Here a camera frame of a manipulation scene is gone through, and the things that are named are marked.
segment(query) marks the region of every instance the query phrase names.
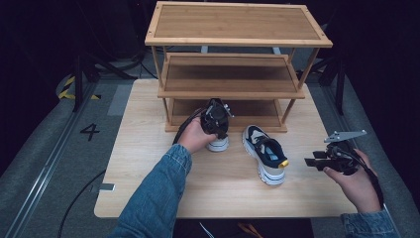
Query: white sneaker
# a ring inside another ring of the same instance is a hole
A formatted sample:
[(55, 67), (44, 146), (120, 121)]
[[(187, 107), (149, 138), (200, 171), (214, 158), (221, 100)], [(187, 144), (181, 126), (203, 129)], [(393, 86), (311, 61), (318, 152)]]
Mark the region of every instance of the white sneaker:
[(247, 152), (259, 162), (259, 175), (268, 185), (284, 183), (284, 167), (288, 165), (280, 144), (258, 126), (248, 126), (242, 134)]

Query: wooden table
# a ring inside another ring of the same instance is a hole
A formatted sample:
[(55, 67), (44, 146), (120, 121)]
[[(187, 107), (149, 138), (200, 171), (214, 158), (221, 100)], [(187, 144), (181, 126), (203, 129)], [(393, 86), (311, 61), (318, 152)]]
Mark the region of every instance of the wooden table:
[[(296, 101), (287, 133), (270, 133), (278, 140), (290, 165), (282, 185), (261, 181), (257, 161), (242, 144), (242, 134), (229, 133), (230, 146), (222, 153), (206, 149), (194, 154), (178, 217), (325, 217), (356, 212), (340, 187), (324, 173), (308, 168), (304, 158), (324, 150), (328, 136), (311, 94)], [(158, 81), (135, 81), (95, 205), (98, 217), (118, 217), (143, 178), (170, 148), (174, 132), (165, 132), (165, 115), (157, 98)]]

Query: shoe rack leg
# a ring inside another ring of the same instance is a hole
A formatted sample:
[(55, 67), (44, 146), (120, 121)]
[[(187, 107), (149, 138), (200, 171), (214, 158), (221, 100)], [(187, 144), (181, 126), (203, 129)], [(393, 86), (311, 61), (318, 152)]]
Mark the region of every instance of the shoe rack leg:
[(165, 46), (163, 46), (163, 58), (164, 61), (167, 61), (167, 48)]
[(287, 118), (288, 114), (290, 113), (290, 110), (291, 110), (295, 101), (296, 101), (296, 99), (291, 99), (289, 104), (287, 105), (287, 108), (284, 111), (283, 117), (281, 118), (281, 124), (282, 125), (284, 125), (284, 123), (286, 122), (286, 118)]
[(291, 60), (293, 60), (295, 52), (296, 52), (296, 48), (292, 48), (290, 54), (288, 55), (287, 63), (291, 64)]
[(308, 59), (308, 63), (305, 67), (305, 70), (303, 70), (302, 76), (299, 78), (299, 84), (297, 84), (297, 87), (299, 89), (301, 89), (302, 86), (303, 86), (303, 83), (305, 83), (306, 77), (308, 76), (309, 71), (311, 70), (312, 64), (314, 63), (314, 60), (316, 59), (316, 56), (318, 55), (318, 52), (319, 52), (319, 48), (315, 48), (312, 51), (312, 54)]
[(157, 47), (152, 47), (152, 54), (154, 55), (155, 67), (157, 69), (158, 86), (159, 87), (163, 87), (163, 83), (161, 82), (160, 68), (158, 66), (158, 52), (157, 52)]
[(166, 115), (166, 122), (169, 122), (169, 113), (167, 111), (166, 98), (163, 98), (162, 102), (163, 102), (163, 107), (164, 107), (164, 114)]

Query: hand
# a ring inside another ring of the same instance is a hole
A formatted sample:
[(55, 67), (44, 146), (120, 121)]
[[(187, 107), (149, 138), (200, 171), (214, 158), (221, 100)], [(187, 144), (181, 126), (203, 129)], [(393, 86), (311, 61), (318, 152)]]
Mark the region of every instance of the hand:
[[(367, 167), (371, 169), (368, 156), (359, 150), (355, 149), (355, 151), (364, 159)], [(328, 167), (324, 168), (324, 173), (339, 184), (344, 195), (356, 207), (358, 212), (381, 211), (376, 191), (370, 182), (368, 174), (363, 168), (359, 168), (358, 171), (351, 176), (345, 176)]]
[(208, 135), (204, 133), (201, 128), (200, 118), (196, 117), (182, 132), (182, 135), (178, 140), (178, 144), (185, 147), (185, 149), (187, 149), (192, 155), (216, 139), (217, 136), (215, 134)]

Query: shoe sole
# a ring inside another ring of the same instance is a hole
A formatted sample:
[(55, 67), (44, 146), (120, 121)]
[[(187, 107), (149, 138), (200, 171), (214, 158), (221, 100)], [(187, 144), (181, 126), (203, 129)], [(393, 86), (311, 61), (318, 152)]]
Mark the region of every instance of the shoe sole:
[(268, 185), (279, 185), (284, 183), (284, 171), (278, 176), (273, 176), (265, 170), (263, 162), (261, 161), (259, 155), (257, 155), (256, 151), (253, 150), (253, 148), (251, 148), (251, 146), (248, 144), (248, 141), (246, 139), (247, 131), (248, 128), (242, 134), (242, 143), (244, 144), (245, 150), (248, 152), (248, 154), (250, 154), (250, 156), (256, 159), (259, 163), (259, 176), (262, 179), (262, 181)]
[(223, 152), (223, 151), (226, 151), (228, 147), (229, 147), (229, 137), (226, 137), (222, 141), (215, 141), (213, 143), (209, 143), (206, 146), (207, 150), (211, 152)]

